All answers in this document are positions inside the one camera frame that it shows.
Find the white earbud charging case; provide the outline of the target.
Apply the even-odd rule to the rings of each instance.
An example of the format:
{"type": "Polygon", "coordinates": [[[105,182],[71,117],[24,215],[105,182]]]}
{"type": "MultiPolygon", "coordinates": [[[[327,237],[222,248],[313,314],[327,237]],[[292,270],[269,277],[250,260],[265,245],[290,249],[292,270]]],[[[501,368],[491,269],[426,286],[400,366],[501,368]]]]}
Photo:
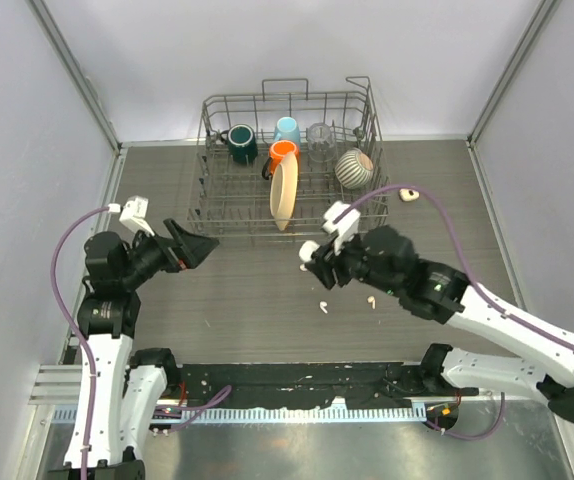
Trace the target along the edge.
{"type": "Polygon", "coordinates": [[[312,260],[313,254],[320,248],[320,245],[313,240],[305,241],[299,249],[299,258],[303,263],[312,260]]]}

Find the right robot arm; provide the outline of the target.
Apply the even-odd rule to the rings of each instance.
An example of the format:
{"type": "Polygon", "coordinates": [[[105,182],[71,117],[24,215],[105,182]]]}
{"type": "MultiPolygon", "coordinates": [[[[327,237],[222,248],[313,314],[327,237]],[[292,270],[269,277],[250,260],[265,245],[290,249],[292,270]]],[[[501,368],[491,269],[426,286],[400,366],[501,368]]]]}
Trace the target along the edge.
{"type": "Polygon", "coordinates": [[[574,332],[502,300],[457,269],[421,258],[412,241],[389,226],[336,235],[323,245],[307,241],[299,257],[328,289],[359,281],[397,298],[415,317],[473,333],[510,353],[433,344],[418,371],[427,393],[496,390],[543,403],[574,424],[574,332]]]}

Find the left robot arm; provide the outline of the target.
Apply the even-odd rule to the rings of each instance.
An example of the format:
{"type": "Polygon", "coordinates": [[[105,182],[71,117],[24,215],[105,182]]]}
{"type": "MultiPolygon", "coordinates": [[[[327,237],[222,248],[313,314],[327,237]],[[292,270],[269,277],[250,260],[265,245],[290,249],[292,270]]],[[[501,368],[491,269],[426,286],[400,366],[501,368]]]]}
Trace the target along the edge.
{"type": "Polygon", "coordinates": [[[159,399],[172,397],[181,371],[168,348],[134,350],[141,301],[137,290],[159,272],[200,266],[217,239],[176,221],[169,234],[136,231],[126,242],[113,231],[85,245],[85,296],[67,321],[82,349],[82,378],[74,431],[62,467],[50,479],[142,479],[142,446],[159,399]]]}

